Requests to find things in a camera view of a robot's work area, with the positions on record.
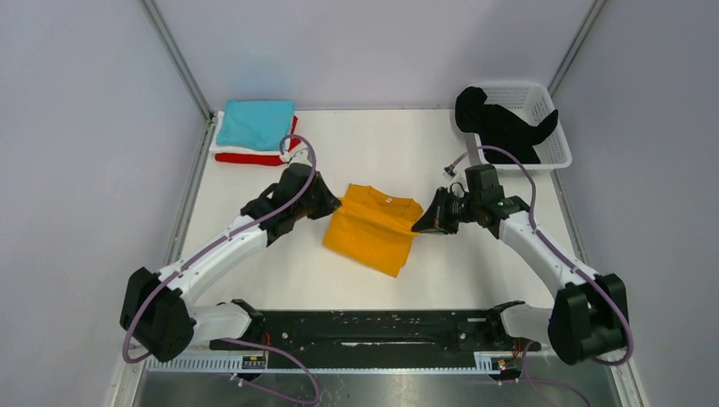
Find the yellow t-shirt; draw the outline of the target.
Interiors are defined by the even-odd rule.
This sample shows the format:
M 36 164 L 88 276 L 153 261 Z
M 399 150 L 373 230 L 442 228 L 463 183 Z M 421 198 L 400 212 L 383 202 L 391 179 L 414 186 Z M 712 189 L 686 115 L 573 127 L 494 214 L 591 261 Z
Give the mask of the yellow t-shirt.
M 382 274 L 398 276 L 417 236 L 412 226 L 424 209 L 411 198 L 357 184 L 348 185 L 340 201 L 323 245 Z

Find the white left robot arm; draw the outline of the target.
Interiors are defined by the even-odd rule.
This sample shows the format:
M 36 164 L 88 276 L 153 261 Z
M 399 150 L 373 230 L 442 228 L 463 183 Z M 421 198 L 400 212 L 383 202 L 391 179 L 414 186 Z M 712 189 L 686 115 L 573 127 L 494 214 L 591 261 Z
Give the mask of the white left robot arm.
M 231 338 L 242 348 L 258 345 L 264 328 L 251 306 L 240 300 L 199 306 L 198 299 L 228 271 L 291 232 L 298 220 L 324 218 L 341 205 L 319 171 L 290 164 L 206 246 L 158 271 L 133 272 L 120 312 L 125 361 L 134 360 L 128 354 L 131 340 L 162 362 L 196 343 Z

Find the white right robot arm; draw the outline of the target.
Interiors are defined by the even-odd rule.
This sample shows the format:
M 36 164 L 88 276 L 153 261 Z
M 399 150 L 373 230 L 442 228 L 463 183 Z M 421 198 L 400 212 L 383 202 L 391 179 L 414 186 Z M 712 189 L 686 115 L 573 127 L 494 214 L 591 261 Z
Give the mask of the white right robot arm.
M 415 233 L 454 235 L 462 224 L 477 224 L 511 248 L 540 278 L 553 297 L 549 308 L 512 301 L 491 308 L 486 336 L 507 349 L 519 338 L 548 344 L 568 365 L 625 349 L 633 351 L 627 290 L 615 274 L 601 275 L 569 254 L 537 223 L 533 206 L 508 197 L 496 169 L 465 169 L 462 195 L 440 187 Z

